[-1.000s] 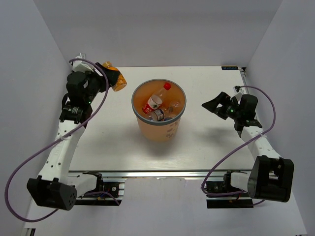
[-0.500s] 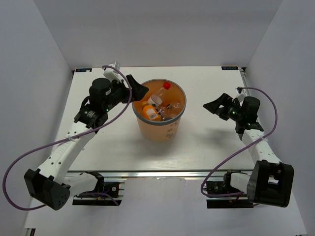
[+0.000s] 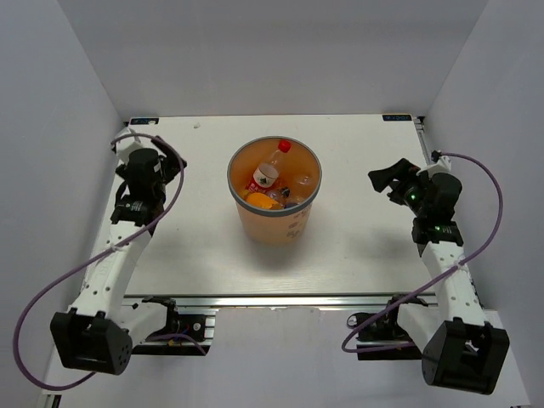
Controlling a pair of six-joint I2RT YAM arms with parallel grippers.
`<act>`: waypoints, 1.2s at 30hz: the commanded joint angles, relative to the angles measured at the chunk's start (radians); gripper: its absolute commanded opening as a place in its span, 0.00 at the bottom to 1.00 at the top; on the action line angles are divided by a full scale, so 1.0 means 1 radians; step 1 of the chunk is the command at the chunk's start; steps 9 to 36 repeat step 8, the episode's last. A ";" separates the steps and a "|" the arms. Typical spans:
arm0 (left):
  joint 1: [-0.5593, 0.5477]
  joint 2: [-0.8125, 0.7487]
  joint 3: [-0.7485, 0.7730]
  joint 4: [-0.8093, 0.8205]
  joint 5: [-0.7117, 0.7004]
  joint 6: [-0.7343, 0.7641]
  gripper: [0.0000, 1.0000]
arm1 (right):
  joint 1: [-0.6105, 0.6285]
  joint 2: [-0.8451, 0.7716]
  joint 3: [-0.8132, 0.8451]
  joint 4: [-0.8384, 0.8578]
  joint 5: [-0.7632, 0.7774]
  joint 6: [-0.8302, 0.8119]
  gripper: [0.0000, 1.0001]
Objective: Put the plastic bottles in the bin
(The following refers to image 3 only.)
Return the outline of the clear bottle blue label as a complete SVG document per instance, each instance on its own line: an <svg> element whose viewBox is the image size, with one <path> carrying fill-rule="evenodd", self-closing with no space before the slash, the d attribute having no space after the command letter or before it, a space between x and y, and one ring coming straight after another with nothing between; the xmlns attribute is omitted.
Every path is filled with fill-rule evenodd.
<svg viewBox="0 0 544 408"><path fill-rule="evenodd" d="M288 187L290 203L301 204L307 200L315 190L316 179L309 173L295 174L289 181Z"/></svg>

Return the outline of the clear bottle red label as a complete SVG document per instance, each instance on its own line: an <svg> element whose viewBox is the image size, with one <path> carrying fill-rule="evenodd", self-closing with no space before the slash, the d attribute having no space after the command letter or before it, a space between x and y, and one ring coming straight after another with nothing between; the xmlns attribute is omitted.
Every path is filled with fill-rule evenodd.
<svg viewBox="0 0 544 408"><path fill-rule="evenodd" d="M282 139L276 150L260 162L246 184L250 192L266 193L271 190L284 169L292 145L286 139Z"/></svg>

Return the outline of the small orange juice bottle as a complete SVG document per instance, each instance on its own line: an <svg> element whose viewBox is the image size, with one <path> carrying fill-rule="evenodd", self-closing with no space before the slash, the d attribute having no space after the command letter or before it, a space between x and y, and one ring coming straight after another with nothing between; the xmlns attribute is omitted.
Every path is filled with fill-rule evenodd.
<svg viewBox="0 0 544 408"><path fill-rule="evenodd" d="M244 199L247 204L267 211L281 210L283 208L280 202L260 192L249 192Z"/></svg>

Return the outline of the clear bottle black cap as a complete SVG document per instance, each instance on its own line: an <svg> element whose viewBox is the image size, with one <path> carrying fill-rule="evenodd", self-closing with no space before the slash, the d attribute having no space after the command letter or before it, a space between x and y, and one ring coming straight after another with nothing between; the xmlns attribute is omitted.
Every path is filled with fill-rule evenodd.
<svg viewBox="0 0 544 408"><path fill-rule="evenodd" d="M281 205L284 205L289 198L291 191L288 187L280 187L274 190L269 190L266 195L272 200L277 201Z"/></svg>

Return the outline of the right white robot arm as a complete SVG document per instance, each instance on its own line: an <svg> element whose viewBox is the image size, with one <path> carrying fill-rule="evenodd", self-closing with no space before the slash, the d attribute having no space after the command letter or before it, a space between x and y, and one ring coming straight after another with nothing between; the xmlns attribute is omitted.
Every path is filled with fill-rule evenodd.
<svg viewBox="0 0 544 408"><path fill-rule="evenodd" d="M509 349L509 337L485 315L465 262L463 239L454 221L461 181L449 157L439 155L420 168L405 158L368 174L377 192L412 210L412 240L431 277L437 307L418 296L397 294L390 310L370 320L362 342L407 343L418 351L426 384L476 394L492 394Z"/></svg>

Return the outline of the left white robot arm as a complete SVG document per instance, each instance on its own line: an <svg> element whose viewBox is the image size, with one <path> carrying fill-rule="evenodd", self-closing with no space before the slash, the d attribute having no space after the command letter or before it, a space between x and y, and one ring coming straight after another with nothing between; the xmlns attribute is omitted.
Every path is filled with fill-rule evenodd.
<svg viewBox="0 0 544 408"><path fill-rule="evenodd" d="M122 184L110 216L105 255L95 261L83 288L67 311L50 322L63 367L119 375L133 349L148 337L174 337L179 317L173 300L146 297L130 306L123 303L128 283L156 226L173 206L166 187L184 177L185 161L158 137L145 147L140 133L125 148L115 146L120 160L116 175Z"/></svg>

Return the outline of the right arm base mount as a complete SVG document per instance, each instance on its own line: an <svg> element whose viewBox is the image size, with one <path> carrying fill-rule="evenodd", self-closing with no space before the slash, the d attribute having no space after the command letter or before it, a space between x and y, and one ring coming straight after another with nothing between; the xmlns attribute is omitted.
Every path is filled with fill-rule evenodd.
<svg viewBox="0 0 544 408"><path fill-rule="evenodd" d="M397 293L393 295L387 302L386 308L402 298L404 293ZM428 307L428 303L420 297L410 299L408 304L418 304L424 307ZM357 345L357 349L368 349L372 347L379 347L370 343L408 343L411 341L408 333L399 327L397 323L399 308L396 308L392 312L388 312L377 321L371 323L365 329L363 329L356 339L363 344ZM374 314L358 312L350 315L347 318L346 324L349 329L354 329L365 320L371 318ZM377 351L373 353L358 354L358 360L421 360L421 352L417 346L413 345L406 348L394 348L390 350Z"/></svg>

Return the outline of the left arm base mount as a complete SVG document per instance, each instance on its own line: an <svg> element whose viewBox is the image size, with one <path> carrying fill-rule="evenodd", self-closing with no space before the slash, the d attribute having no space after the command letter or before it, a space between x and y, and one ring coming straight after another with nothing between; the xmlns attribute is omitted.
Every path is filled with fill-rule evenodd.
<svg viewBox="0 0 544 408"><path fill-rule="evenodd" d="M210 314L180 310L173 298L145 297L143 304L160 304L167 310L166 325L150 337L166 338L146 340L133 348L135 355L154 356L204 356L211 348L214 318Z"/></svg>

